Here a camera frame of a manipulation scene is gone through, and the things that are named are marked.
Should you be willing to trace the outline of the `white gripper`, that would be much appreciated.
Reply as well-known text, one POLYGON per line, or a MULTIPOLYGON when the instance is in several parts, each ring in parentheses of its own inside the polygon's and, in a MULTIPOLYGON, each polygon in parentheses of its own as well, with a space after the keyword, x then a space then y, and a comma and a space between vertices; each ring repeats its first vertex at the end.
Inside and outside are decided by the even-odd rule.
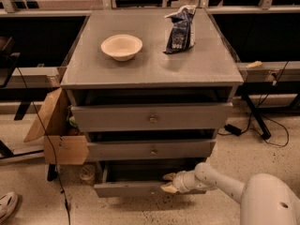
POLYGON ((160 188, 167 193, 175 194, 177 191, 180 193, 187 193, 193 189, 198 189, 200 180, 196 177, 194 171, 181 171, 178 173, 171 172, 163 176, 166 181, 172 181, 161 185, 160 188))

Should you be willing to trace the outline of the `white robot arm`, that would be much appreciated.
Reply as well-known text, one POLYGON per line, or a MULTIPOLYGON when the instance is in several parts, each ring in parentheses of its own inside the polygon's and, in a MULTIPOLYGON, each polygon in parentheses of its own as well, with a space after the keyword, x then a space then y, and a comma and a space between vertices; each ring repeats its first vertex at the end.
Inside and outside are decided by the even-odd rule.
POLYGON ((163 176, 168 193, 218 188, 240 204, 240 225, 300 225, 300 200, 279 178, 268 173, 252 175, 246 183, 219 173, 208 163, 192 171, 163 176))

